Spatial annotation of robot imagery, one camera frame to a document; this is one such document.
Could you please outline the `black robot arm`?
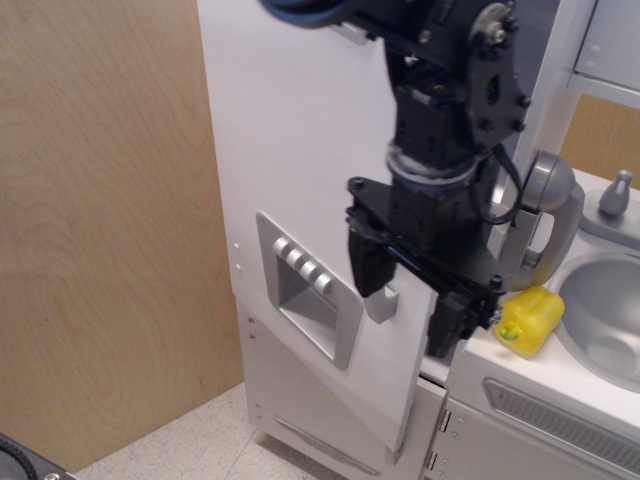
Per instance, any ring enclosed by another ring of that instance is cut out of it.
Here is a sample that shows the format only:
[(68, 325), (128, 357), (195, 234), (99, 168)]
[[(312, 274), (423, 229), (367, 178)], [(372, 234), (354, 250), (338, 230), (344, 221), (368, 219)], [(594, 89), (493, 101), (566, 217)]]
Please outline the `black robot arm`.
[(500, 174), (521, 185), (504, 142), (524, 129), (530, 105), (517, 82), (509, 1), (268, 1), (288, 24), (349, 24), (384, 44), (396, 102), (386, 162), (390, 184), (348, 183), (349, 255), (355, 285), (371, 298), (404, 267), (437, 295), (426, 352), (442, 358), (496, 319), (510, 277), (488, 249), (511, 222), (491, 210)]

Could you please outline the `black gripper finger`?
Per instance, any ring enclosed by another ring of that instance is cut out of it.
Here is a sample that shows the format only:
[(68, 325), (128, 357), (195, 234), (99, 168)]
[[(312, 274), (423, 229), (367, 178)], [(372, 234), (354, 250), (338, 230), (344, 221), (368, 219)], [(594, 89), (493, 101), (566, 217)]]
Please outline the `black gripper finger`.
[(351, 229), (348, 248), (354, 284), (362, 298), (370, 297), (393, 279), (396, 260), (385, 245)]
[(459, 292), (439, 295), (429, 320), (426, 353), (444, 358), (460, 340), (468, 340), (478, 325), (475, 301)]

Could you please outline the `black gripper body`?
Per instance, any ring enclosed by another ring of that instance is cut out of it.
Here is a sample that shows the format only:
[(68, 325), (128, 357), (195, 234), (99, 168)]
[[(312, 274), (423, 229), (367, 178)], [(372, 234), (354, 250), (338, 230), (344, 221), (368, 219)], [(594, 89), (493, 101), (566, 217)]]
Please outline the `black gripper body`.
[(505, 291), (505, 273), (489, 252), (486, 216), (495, 186), (492, 174), (476, 174), (450, 190), (426, 192), (399, 180), (391, 184), (356, 176), (349, 231), (385, 245), (402, 265), (438, 295), (459, 292), (476, 302), (479, 325), (493, 320)]

